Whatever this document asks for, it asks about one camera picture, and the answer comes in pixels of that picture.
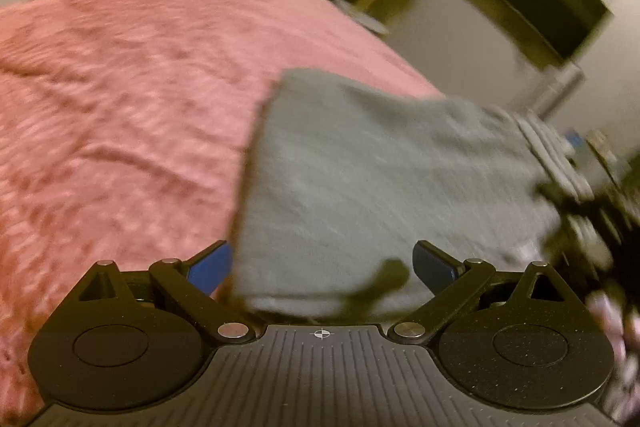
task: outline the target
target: bed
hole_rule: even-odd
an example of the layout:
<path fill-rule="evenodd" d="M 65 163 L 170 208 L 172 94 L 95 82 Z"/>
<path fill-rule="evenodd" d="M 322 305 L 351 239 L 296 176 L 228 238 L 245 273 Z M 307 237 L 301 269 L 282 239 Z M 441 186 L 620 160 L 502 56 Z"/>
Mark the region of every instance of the bed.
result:
<path fill-rule="evenodd" d="M 284 70 L 439 95 L 325 0 L 31 0 L 0 21 L 0 424 L 41 406 L 28 346 L 89 266 L 226 237 Z"/>

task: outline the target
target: gray cloth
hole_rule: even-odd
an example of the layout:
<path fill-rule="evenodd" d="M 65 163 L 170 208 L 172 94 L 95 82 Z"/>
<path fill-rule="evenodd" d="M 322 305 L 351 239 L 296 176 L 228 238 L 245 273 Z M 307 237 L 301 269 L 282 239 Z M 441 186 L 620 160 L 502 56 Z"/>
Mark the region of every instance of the gray cloth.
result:
<path fill-rule="evenodd" d="M 573 150 L 566 141 L 532 114 L 515 115 L 520 130 L 526 136 L 534 156 L 540 161 L 552 183 L 566 197 L 574 201 L 593 199 L 593 191 L 587 180 L 577 172 L 567 156 Z"/>
<path fill-rule="evenodd" d="M 521 124 L 287 72 L 254 152 L 234 296 L 251 311 L 387 325 L 432 296 L 412 270 L 419 239 L 502 270 L 539 259 L 559 216 L 536 193 L 550 178 Z"/>

